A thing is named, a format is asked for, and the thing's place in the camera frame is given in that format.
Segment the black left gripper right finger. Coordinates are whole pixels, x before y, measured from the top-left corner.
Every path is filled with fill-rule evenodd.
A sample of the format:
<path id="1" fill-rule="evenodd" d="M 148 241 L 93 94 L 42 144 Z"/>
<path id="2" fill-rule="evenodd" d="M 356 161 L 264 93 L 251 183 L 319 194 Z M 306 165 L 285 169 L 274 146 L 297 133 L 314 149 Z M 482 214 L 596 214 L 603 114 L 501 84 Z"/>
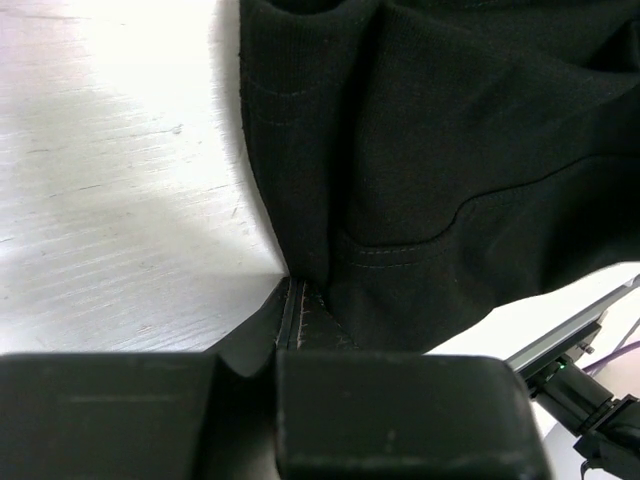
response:
<path id="1" fill-rule="evenodd" d="M 548 479 L 526 388 L 502 360 L 307 349 L 291 280 L 276 344 L 284 479 Z"/>

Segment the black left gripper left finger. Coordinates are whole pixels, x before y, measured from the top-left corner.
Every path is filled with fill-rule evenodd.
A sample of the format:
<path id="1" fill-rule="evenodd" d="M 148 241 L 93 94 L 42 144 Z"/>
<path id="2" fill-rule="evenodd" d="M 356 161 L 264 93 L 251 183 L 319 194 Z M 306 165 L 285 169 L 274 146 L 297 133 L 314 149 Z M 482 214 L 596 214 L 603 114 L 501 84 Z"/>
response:
<path id="1" fill-rule="evenodd" d="M 202 352 L 2 356 L 2 478 L 191 478 L 214 395 L 265 369 L 294 290 Z"/>

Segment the black skirt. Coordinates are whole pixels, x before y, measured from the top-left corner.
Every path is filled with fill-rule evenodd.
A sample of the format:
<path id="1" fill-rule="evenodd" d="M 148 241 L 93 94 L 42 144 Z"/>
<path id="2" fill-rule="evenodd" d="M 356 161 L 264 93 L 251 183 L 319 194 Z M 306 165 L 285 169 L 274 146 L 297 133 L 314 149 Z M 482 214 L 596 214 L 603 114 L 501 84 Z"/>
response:
<path id="1" fill-rule="evenodd" d="M 635 1 L 244 1 L 292 348 L 425 352 L 639 257 Z"/>

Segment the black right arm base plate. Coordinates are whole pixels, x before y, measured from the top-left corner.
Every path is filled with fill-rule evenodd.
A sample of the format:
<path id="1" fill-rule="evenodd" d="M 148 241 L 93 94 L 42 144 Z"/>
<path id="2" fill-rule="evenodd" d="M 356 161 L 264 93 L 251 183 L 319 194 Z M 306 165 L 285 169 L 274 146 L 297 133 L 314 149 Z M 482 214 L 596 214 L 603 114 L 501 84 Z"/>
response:
<path id="1" fill-rule="evenodd" d="M 598 332 L 574 348 L 587 353 L 586 341 Z M 619 479 L 637 479 L 639 399 L 632 395 L 616 399 L 576 366 L 571 350 L 529 379 L 520 375 L 530 398 L 577 439 L 574 449 L 584 459 L 582 474 L 599 469 Z"/>

